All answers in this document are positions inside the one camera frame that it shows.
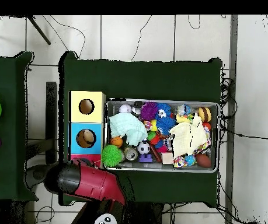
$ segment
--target black tripod leg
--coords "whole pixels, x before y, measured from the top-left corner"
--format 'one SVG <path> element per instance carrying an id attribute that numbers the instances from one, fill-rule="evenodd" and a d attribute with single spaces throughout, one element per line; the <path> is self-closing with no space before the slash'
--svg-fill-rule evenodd
<path id="1" fill-rule="evenodd" d="M 43 39 L 47 42 L 48 45 L 51 44 L 51 42 L 48 40 L 47 36 L 42 32 L 42 30 L 38 27 L 37 23 L 34 21 L 33 18 L 29 17 L 29 21 L 33 24 L 33 26 L 36 28 L 36 30 L 40 33 L 41 36 L 43 36 Z"/>

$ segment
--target dark green cloth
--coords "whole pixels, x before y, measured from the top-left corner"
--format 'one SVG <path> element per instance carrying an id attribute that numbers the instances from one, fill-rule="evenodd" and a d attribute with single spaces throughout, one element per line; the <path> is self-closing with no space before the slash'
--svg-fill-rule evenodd
<path id="1" fill-rule="evenodd" d="M 101 91 L 107 99 L 132 98 L 220 102 L 220 59 L 210 62 L 120 62 L 64 60 L 64 133 L 68 133 L 68 92 Z M 64 157 L 68 135 L 64 134 Z M 217 204 L 217 172 L 114 172 L 128 200 L 139 202 L 206 202 Z"/>
<path id="2" fill-rule="evenodd" d="M 32 52 L 0 57 L 0 199 L 36 200 L 24 184 L 26 158 L 25 71 Z"/>

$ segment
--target cardboard cube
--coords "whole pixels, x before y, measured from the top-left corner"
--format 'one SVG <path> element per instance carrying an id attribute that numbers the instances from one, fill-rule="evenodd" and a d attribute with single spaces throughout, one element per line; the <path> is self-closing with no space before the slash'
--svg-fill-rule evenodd
<path id="1" fill-rule="evenodd" d="M 89 155 L 71 155 L 71 160 L 75 159 L 75 158 L 79 158 L 79 159 L 86 158 L 86 159 L 90 160 L 91 163 L 94 163 L 98 167 L 100 167 L 102 164 L 102 161 L 101 161 L 102 156 L 101 155 L 91 155 L 91 154 L 89 154 Z"/>
<path id="2" fill-rule="evenodd" d="M 103 124 L 71 123 L 71 155 L 100 155 L 103 149 Z"/>
<path id="3" fill-rule="evenodd" d="M 102 92 L 70 91 L 71 122 L 103 123 L 106 96 Z"/>

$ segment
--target red ball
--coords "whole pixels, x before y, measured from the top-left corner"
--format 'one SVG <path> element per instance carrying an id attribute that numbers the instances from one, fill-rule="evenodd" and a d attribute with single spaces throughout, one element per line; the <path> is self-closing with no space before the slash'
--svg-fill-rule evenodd
<path id="1" fill-rule="evenodd" d="M 208 122 L 203 122 L 202 125 L 203 125 L 203 127 L 206 126 L 206 127 L 208 128 L 209 131 L 211 130 L 211 125 L 210 125 L 210 123 L 208 123 Z"/>

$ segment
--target soccer ball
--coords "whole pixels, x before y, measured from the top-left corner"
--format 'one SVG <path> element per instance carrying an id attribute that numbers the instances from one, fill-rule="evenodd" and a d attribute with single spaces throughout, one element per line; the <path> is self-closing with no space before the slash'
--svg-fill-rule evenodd
<path id="1" fill-rule="evenodd" d="M 150 145 L 147 142 L 140 142 L 137 150 L 141 155 L 145 155 L 150 151 Z"/>

